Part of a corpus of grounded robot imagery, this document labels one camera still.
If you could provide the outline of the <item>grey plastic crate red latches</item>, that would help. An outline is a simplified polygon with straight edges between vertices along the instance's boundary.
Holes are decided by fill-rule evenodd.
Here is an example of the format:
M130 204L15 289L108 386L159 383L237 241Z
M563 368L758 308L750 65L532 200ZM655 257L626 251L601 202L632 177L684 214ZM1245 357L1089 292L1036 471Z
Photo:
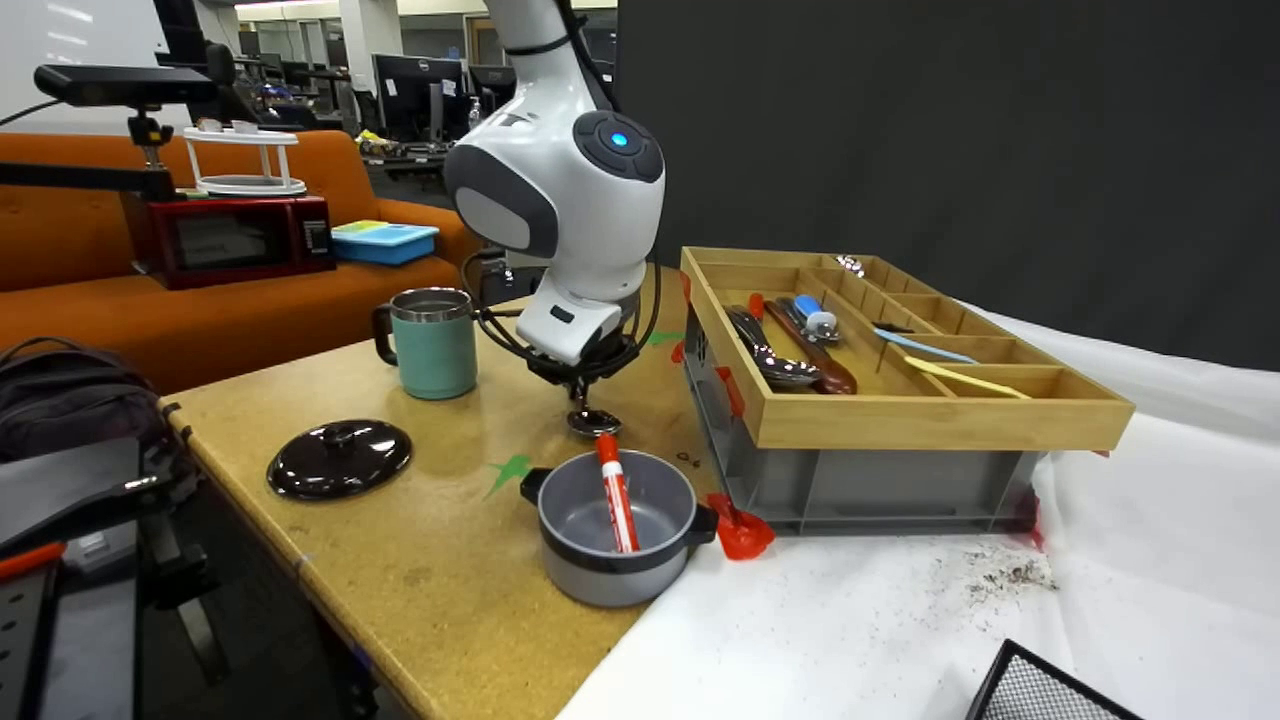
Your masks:
M680 357L719 483L708 502L732 557L769 536L1021 534L1036 527L1037 452L763 448L695 311Z

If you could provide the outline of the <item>black mesh basket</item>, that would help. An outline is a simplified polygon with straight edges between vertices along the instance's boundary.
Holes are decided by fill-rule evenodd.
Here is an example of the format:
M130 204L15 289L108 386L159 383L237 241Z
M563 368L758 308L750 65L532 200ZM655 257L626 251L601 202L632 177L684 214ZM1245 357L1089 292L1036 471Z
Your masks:
M1015 641L1001 643L964 720L1144 720Z

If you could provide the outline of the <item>light blue plastic utensil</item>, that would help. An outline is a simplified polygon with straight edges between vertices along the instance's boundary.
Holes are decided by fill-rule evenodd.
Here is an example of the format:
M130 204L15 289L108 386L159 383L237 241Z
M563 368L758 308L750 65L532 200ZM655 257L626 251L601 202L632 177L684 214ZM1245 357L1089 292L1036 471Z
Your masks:
M892 331L883 329L878 325L874 327L874 332L887 343L897 345L899 347L902 348L910 348L918 352L928 354L934 357L942 357L950 363L978 364L978 361L974 357L970 357L968 355L956 354L948 350L934 347L932 345L922 343L915 340L908 338L902 334L895 333Z

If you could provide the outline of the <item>black pot lid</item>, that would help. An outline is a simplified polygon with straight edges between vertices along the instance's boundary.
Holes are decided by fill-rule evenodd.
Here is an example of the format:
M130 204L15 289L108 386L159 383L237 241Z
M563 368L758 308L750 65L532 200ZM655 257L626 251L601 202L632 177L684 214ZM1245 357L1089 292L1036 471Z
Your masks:
M285 442L268 465L266 483L287 498L348 498L397 478L412 456L410 436L388 421L329 421Z

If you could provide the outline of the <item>brown wooden spoon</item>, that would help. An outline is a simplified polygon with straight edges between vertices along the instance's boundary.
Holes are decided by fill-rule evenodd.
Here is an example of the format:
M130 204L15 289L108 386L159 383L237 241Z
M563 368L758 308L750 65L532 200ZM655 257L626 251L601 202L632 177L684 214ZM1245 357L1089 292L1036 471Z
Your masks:
M809 363L818 370L814 384L817 392L822 395L855 395L858 392L855 375L829 355L824 336L809 329L806 318L791 299L765 299L762 293L750 293L748 307L756 319L763 318L765 313L771 314L804 351Z

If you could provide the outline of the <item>blue and white marker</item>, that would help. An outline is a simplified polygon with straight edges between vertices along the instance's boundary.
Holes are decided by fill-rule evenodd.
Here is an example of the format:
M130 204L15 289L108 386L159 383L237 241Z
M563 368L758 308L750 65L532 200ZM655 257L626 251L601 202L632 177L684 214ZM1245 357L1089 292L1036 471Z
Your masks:
M814 342L833 345L840 341L838 319L827 311L820 302L806 293L792 299L792 307L803 332Z

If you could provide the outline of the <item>office chair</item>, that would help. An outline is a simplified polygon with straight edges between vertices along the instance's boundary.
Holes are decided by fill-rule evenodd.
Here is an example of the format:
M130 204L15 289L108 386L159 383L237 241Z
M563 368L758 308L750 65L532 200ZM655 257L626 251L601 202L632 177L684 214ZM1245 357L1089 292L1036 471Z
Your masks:
M192 122L219 120L232 126L234 120L261 123L252 104L237 90L236 61L232 50L224 44L205 40L205 69L202 73L214 83L218 91L214 100L191 102L188 105Z

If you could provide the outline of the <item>black backpack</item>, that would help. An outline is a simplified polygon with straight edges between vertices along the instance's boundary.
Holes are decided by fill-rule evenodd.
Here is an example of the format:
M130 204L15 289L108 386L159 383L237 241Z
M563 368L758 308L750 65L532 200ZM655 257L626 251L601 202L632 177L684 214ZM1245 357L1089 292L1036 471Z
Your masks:
M152 384L115 354L60 337L0 351L0 462L133 438L161 443Z

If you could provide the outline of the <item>wooden cutlery tray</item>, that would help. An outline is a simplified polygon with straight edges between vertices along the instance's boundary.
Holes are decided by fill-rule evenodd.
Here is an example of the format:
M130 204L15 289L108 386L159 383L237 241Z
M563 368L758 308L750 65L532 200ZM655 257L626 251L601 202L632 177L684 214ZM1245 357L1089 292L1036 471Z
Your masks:
M835 255L710 247L682 252L689 311L696 313L719 363L731 370L758 446L1096 454L1117 447L1134 415L1133 402L882 258L850 254L867 269L859 278ZM855 375L858 392L771 387L724 311L730 305L749 310L750 293L806 293L833 313L840 341L826 348ZM758 320L777 355L809 363L771 314ZM978 364L887 343L876 325ZM908 356L1020 389L1032 400L922 373L904 361Z

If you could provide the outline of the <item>white cloth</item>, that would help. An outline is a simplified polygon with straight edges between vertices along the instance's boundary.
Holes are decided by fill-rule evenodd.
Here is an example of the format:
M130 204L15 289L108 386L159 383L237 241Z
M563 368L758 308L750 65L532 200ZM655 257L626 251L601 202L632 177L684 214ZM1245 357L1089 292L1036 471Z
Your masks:
M1011 639L1144 720L1280 720L1280 372L995 315L1135 405L1005 536L699 553L557 720L961 717Z

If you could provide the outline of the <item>red toy microwave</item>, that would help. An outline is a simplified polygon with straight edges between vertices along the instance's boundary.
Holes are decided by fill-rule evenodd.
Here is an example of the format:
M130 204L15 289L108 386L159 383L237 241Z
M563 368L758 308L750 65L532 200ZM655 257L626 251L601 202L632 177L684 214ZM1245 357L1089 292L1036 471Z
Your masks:
M332 272L328 205L315 196L187 199L120 196L133 266L166 290Z

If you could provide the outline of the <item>black backdrop curtain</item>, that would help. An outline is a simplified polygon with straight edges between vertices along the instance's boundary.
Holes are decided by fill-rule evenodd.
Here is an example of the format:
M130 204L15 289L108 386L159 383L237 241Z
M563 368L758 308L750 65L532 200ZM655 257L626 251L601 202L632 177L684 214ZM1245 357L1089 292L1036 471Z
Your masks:
M620 0L657 252L883 258L1059 331L1280 372L1280 0Z

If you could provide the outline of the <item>large metal spoon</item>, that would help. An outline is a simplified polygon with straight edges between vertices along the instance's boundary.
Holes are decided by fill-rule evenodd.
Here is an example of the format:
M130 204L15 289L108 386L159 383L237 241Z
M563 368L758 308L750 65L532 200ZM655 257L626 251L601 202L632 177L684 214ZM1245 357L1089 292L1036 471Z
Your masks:
M763 324L749 310L730 305L724 311L755 368L771 387L801 388L818 382L819 372L815 366L776 354Z

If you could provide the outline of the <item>yellow plastic utensil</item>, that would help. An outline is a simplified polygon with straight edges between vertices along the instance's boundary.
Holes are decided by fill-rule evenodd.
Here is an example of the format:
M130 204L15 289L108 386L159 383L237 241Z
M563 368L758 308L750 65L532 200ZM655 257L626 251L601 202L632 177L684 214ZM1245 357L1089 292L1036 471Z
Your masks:
M984 389L984 391L988 391L991 393L996 393L996 395L1010 397L1010 398L1032 400L1032 397L1029 395L1021 392L1020 389L1015 389L1015 388L1009 387L1009 386L1004 386L1004 384L995 383L995 382L991 382L991 380L984 380L984 379L980 379L980 378L977 378L977 377L973 377L973 375L968 375L968 374L964 374L964 373L960 373L960 372L955 372L955 370L947 369L945 366L941 366L938 364L928 363L928 361L922 360L919 357L910 357L910 356L908 356L908 357L904 359L904 361L908 365L914 366L919 372L929 374L929 375L933 375L933 377L938 377L938 378L943 378L943 379L950 379L950 380L954 380L954 382L957 382L957 383L961 383L961 384L965 384L965 386L970 386L970 387L974 387L974 388Z

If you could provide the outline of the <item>orange sofa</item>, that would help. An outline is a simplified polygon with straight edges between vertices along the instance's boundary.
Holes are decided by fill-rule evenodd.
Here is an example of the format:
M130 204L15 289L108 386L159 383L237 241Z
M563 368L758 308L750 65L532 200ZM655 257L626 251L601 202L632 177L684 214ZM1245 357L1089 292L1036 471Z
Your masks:
M338 131L303 132L287 158L326 200L332 223L433 225L433 254L170 291L134 269L118 193L0 184L0 350L65 337L118 354L170 395L362 342L371 310L394 293L460 283L480 242L454 211L378 197Z

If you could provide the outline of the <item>teal mug with steel rim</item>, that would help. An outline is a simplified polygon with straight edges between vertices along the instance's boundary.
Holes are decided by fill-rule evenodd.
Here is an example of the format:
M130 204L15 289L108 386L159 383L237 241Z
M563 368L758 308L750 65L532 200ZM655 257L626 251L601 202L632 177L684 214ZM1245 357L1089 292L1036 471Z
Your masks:
M451 287L406 290L372 310L375 351L407 395L447 400L476 387L472 310L471 296Z

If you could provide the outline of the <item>row of monitors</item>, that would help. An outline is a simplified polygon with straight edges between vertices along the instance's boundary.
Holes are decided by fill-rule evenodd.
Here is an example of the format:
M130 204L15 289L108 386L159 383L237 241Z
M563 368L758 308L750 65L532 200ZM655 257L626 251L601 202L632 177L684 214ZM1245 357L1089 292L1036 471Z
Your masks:
M434 56L372 54L374 129L399 142L462 140L515 92L515 69Z

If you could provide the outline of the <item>white round rack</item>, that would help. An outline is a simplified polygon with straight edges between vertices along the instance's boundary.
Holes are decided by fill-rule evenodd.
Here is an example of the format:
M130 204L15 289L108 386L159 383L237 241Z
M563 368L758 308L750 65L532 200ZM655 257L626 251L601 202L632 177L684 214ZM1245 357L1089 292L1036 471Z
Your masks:
M297 133L270 129L247 120L233 120L224 126L211 118L186 127L180 133L187 143L198 192L251 199L300 197L307 193L306 183L292 174L288 156L288 149L300 143ZM210 176L200 167L198 150L202 146L252 149L257 154L259 168L244 173Z

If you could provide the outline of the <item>blue lunch box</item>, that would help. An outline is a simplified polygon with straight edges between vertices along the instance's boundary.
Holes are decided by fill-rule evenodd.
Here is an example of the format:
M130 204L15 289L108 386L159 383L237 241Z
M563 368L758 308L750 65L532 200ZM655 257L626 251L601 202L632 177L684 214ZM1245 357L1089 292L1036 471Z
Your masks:
M434 252L439 228L376 220L351 222L332 229L338 259L401 266Z

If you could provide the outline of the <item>red marker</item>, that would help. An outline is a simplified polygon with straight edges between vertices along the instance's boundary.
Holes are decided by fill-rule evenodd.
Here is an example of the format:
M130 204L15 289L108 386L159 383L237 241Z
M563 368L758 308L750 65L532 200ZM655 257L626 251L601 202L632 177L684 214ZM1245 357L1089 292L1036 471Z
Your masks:
M600 462L616 551L620 553L635 553L640 550L640 543L617 439L613 434L608 433L598 436L595 448Z

